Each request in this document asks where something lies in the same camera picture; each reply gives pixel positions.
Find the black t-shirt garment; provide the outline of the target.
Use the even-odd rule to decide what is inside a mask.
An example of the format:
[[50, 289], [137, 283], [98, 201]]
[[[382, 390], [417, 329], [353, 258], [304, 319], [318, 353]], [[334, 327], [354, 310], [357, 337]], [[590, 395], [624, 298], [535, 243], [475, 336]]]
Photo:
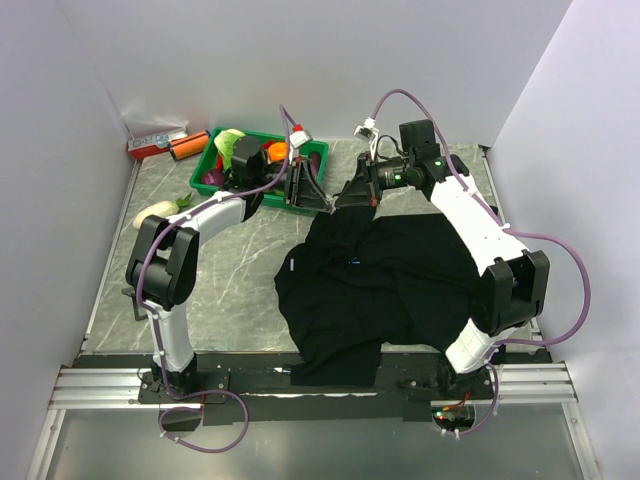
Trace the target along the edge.
[[292, 384], [370, 387], [385, 343], [445, 351], [470, 317], [479, 279], [442, 214], [379, 217], [373, 207], [317, 214], [274, 277], [302, 358]]

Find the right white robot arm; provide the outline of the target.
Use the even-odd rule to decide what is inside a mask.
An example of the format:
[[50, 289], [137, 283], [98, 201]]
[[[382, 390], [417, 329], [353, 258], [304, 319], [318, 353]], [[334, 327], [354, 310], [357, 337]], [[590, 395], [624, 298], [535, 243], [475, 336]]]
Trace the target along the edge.
[[368, 149], [334, 205], [375, 206], [383, 191], [411, 186], [446, 217], [468, 249], [479, 284], [470, 298], [469, 320], [445, 351], [449, 366], [436, 376], [439, 391], [455, 399], [470, 389], [470, 373], [486, 364], [500, 342], [542, 312], [550, 261], [499, 225], [464, 162], [437, 143], [433, 121], [404, 123], [399, 131], [397, 156], [381, 160], [374, 120], [356, 127], [355, 136]]

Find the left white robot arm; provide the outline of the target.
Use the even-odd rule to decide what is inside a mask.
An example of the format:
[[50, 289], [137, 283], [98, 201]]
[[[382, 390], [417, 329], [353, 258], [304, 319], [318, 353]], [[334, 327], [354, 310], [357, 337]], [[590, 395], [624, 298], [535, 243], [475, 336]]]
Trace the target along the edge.
[[174, 401], [191, 399], [202, 384], [186, 308], [197, 280], [200, 248], [249, 220], [272, 192], [281, 194], [287, 206], [332, 209], [318, 181], [322, 151], [303, 131], [291, 134], [284, 147], [283, 160], [273, 162], [260, 138], [239, 138], [224, 183], [209, 200], [171, 216], [151, 214], [141, 222], [125, 273], [126, 292], [137, 318], [150, 324], [153, 378]]

